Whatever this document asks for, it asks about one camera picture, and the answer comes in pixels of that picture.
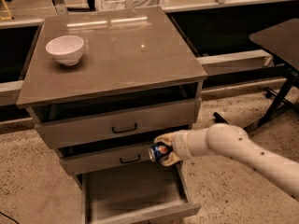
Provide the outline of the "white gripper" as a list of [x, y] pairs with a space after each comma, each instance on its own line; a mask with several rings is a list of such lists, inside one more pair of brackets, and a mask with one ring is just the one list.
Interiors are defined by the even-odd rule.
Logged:
[[163, 166], [172, 166], [180, 161], [192, 158], [189, 148], [190, 138], [193, 131], [182, 130], [175, 133], [164, 133], [154, 139], [154, 143], [163, 143], [169, 147], [172, 146], [173, 151], [165, 157], [161, 158], [160, 163]]

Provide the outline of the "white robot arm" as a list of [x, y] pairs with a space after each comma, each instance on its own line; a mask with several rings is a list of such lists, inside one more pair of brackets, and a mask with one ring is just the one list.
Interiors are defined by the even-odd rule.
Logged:
[[181, 130], [156, 137], [154, 144], [170, 150], [161, 165], [207, 155], [222, 155], [239, 161], [299, 201], [299, 163], [266, 150], [249, 139], [238, 126], [217, 123], [201, 130]]

